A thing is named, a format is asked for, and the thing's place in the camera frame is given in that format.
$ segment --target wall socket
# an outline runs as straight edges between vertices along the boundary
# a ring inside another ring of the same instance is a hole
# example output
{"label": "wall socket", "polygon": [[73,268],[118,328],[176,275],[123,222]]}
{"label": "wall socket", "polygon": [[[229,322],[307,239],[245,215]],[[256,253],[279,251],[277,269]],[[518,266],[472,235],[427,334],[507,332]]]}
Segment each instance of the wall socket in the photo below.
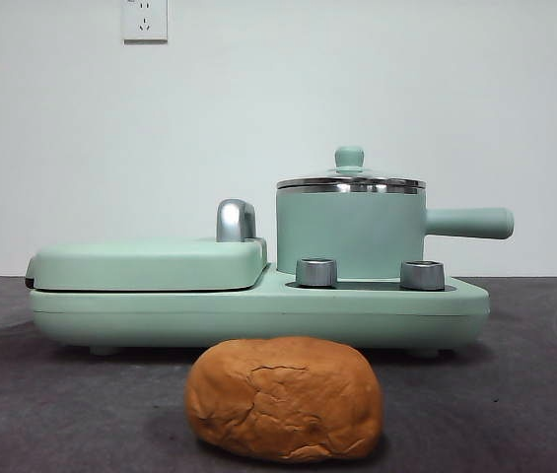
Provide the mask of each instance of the wall socket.
{"label": "wall socket", "polygon": [[168,0],[121,0],[125,42],[166,42]]}

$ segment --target glass lid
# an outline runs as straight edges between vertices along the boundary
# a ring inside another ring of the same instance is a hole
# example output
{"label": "glass lid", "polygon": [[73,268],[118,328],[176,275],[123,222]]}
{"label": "glass lid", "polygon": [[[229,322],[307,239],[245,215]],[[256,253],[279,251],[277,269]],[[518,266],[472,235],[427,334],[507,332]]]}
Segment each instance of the glass lid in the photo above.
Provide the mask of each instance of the glass lid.
{"label": "glass lid", "polygon": [[298,188],[306,191],[304,188],[309,186],[319,188],[320,191],[330,190],[332,187],[340,192],[381,192],[394,188],[417,191],[425,188],[425,182],[384,176],[375,170],[364,168],[364,150],[358,146],[342,146],[335,151],[335,168],[317,175],[281,180],[277,184],[278,189],[293,189],[294,191]]}

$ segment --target bread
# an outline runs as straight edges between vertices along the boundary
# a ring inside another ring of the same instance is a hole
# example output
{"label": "bread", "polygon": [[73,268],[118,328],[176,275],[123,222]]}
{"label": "bread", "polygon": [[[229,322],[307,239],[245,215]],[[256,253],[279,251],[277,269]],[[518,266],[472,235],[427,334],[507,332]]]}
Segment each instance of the bread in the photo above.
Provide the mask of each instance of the bread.
{"label": "bread", "polygon": [[201,439],[266,460],[361,458],[383,427],[382,392],[366,359],[310,337],[222,342],[193,365],[184,397]]}

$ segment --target appliance foot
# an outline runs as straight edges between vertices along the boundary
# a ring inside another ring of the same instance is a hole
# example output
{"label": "appliance foot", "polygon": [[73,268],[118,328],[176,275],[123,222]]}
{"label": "appliance foot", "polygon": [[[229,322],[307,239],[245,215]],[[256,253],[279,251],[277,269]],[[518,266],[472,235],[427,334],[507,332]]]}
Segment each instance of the appliance foot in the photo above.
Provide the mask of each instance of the appliance foot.
{"label": "appliance foot", "polygon": [[90,347],[90,354],[98,357],[108,357],[120,352],[118,347]]}
{"label": "appliance foot", "polygon": [[432,348],[421,348],[421,349],[407,350],[407,354],[410,357],[420,358],[423,360],[430,360],[430,359],[438,358],[440,356],[440,351],[438,349],[432,349]]}

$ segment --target gray table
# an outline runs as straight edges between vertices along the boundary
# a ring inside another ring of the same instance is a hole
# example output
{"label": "gray table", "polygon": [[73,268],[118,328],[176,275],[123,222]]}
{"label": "gray table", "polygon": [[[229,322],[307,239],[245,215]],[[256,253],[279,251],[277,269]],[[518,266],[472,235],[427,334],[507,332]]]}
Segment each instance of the gray table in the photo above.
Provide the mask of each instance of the gray table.
{"label": "gray table", "polygon": [[[385,427],[359,462],[298,471],[557,472],[557,278],[477,278],[480,340],[434,361],[367,350]],[[182,392],[200,349],[97,358],[31,323],[20,278],[0,278],[0,472],[287,471],[197,441]]]}

